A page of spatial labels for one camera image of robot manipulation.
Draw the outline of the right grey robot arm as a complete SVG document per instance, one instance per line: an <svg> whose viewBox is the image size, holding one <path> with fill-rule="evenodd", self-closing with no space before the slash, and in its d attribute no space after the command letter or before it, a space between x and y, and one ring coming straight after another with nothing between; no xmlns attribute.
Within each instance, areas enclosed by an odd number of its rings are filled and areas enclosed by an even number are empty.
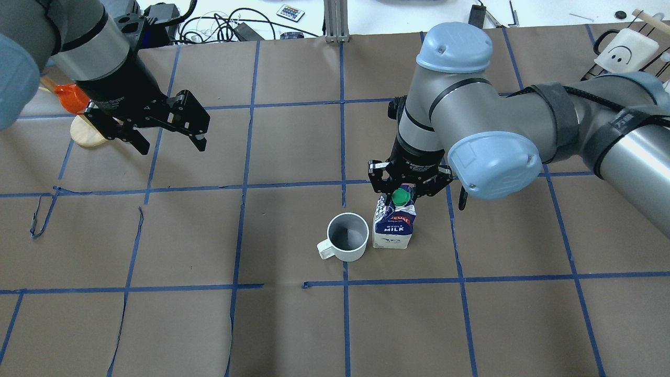
<svg viewBox="0 0 670 377"><path fill-rule="evenodd" d="M668 235L668 93L647 72L500 96L484 73L493 43L479 28L442 23L426 34L407 96L388 105L397 124L385 161L368 162L373 190L414 184L434 196L454 177L467 195L495 200L526 188L543 165L578 155Z"/></svg>

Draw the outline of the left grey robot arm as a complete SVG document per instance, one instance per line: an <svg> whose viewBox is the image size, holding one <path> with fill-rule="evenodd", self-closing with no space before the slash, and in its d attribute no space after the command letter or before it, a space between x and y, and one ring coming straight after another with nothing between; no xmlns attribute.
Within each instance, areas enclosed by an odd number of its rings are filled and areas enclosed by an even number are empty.
<svg viewBox="0 0 670 377"><path fill-rule="evenodd" d="M140 130L161 127L204 152L208 112L188 90L165 95L137 55L146 34L179 21L113 17L99 1L2 1L2 129L16 122L53 61L88 96L83 115L103 138L145 155Z"/></svg>

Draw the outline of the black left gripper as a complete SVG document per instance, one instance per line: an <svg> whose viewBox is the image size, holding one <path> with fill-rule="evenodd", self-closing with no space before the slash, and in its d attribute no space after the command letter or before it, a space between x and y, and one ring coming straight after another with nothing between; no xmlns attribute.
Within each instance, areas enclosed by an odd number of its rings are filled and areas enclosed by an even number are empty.
<svg viewBox="0 0 670 377"><path fill-rule="evenodd" d="M207 146L210 115L196 96L181 90L169 97L160 90L153 74L137 55L128 55L113 72L95 80L74 80L96 107L87 107L84 117L105 139L120 139L141 155L148 155L150 143L133 126L163 127L187 136L198 152Z"/></svg>

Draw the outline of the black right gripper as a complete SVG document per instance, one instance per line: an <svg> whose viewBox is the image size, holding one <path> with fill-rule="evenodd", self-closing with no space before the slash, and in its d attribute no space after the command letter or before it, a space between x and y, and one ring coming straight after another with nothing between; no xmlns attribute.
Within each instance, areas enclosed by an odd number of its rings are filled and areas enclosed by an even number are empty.
<svg viewBox="0 0 670 377"><path fill-rule="evenodd" d="M392 195L400 184L413 183L414 198L435 196L454 181L451 167L440 165L444 155L443 149L415 148L397 134L387 161L368 161L368 179L376 193Z"/></svg>

